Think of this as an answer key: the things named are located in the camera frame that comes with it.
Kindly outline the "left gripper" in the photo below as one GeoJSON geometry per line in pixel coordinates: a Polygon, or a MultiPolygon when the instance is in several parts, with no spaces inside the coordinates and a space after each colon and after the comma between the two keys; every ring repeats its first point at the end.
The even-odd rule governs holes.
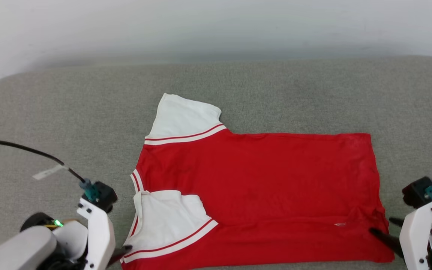
{"type": "MultiPolygon", "coordinates": [[[[20,231],[33,226],[44,226],[55,235],[57,244],[48,258],[36,268],[37,270],[83,270],[86,266],[88,229],[77,219],[58,220],[48,214],[38,212],[27,218],[20,231]]],[[[107,264],[109,268],[130,253],[132,245],[116,248],[107,264]]]]}

